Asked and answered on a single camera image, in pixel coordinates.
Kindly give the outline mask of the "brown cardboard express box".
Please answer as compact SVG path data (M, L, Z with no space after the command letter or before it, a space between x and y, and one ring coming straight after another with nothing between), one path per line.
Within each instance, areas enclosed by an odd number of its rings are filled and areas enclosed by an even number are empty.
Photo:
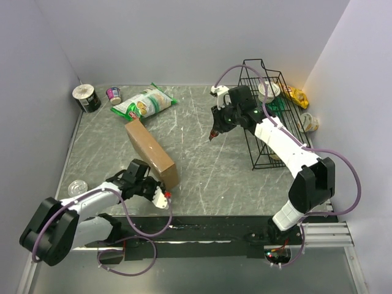
M174 189L179 184L179 175L173 159L140 120L127 123L125 128L134 150L141 159L151 167L154 175L165 184L166 190Z

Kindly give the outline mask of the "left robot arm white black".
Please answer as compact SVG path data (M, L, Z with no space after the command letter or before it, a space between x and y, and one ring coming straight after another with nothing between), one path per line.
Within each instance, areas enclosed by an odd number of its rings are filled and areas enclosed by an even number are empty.
M76 247L122 242L122 224L104 213L105 208L124 206L134 196L147 199L159 209L171 208L171 194L163 182L149 175L150 169L146 162L134 159L95 189L63 200L46 198L23 230L19 244L30 251L33 262L55 266Z

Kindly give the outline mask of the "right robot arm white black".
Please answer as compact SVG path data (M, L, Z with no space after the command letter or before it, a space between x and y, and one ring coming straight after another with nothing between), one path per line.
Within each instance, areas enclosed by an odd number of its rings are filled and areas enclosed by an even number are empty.
M257 105L248 86L232 89L213 86L210 94L217 99L217 104L211 108L210 139L241 126L264 142L293 176L288 200L272 217L268 228L269 240L281 244L288 238L289 230L307 213L334 195L335 164L329 157L322 159L307 151L273 111L266 105Z

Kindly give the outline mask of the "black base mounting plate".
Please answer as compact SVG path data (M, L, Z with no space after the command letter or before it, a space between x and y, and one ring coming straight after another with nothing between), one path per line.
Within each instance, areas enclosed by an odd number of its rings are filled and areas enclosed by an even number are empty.
M280 232L269 216L175 216L159 236L143 239L125 217L119 236L88 247L120 249L126 261L144 258L246 257L264 259L269 247L303 242L299 226Z

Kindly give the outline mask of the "green lidded container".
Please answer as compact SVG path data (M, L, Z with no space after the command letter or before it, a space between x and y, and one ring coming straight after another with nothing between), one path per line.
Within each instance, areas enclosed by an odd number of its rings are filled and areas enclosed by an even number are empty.
M289 111L288 106L285 104L285 100L277 97L272 102L266 105L271 111L273 111L280 119L287 114Z

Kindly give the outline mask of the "white yogurt cup in rack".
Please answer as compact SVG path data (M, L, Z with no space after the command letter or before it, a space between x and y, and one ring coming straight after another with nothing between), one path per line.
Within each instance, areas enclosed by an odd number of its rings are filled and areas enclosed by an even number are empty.
M265 99L265 87L267 88L267 98L265 103L270 104L275 98L281 94L280 87L271 81L264 81L258 85L258 99L263 102Z

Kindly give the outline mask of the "white cup in rack front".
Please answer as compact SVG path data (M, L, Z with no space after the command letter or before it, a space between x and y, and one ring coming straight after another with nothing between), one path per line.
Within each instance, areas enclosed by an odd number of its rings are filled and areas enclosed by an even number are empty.
M280 158L277 154L270 154L269 156L270 156L270 158L272 158L273 160L281 160L281 158Z

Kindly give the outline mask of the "green white chips bag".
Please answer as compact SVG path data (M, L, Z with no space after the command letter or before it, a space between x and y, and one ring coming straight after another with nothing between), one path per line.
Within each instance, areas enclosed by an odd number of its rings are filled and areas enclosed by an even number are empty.
M145 119L155 115L172 105L177 100L166 94L160 87L151 83L142 92L132 96L131 98L111 107L111 111L126 119L127 121L135 121Z

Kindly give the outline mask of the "yellow chips bag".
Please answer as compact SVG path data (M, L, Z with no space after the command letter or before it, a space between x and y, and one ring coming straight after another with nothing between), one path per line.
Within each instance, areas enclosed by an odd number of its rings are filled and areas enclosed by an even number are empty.
M278 83L281 93L285 98L292 101L295 105L301 107L302 109L307 109L309 106L309 101L307 95L300 89L296 89L292 86L286 86L285 83Z

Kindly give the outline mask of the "metal tin can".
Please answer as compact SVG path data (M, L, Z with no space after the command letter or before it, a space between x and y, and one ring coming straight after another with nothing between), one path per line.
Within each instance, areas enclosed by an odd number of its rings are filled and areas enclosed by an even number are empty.
M76 197L88 191L88 184L86 181L77 179L72 181L67 189L69 197Z

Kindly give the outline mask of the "yellow white yogurt cup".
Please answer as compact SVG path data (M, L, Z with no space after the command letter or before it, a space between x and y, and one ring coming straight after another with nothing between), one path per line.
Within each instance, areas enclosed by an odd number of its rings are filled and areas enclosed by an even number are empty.
M319 121L310 113L303 113L299 117L297 126L302 133L313 132L319 128Z

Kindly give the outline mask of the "purple small yogurt cup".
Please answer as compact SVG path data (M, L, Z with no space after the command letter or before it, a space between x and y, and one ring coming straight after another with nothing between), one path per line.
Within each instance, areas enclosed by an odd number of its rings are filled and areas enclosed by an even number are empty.
M122 102L120 89L118 87L111 87L106 90L106 95L112 105L118 105Z

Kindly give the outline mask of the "black can white lid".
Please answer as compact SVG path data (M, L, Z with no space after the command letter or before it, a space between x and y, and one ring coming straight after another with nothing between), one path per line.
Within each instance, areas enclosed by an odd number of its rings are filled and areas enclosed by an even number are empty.
M101 101L94 87L90 84L82 84L72 91L72 97L85 113L92 113L99 109Z

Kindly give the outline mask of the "aluminium rail frame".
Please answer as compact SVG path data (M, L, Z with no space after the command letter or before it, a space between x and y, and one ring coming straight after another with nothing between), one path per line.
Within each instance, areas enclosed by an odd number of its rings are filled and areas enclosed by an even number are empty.
M365 281L347 223L312 223L303 226L306 239L305 248L343 247L357 293L369 293L368 285ZM79 247L74 250L80 252L92 250L96 252L99 249L103 248ZM28 254L26 265L15 293L29 293L36 268L37 264L31 260L31 254Z

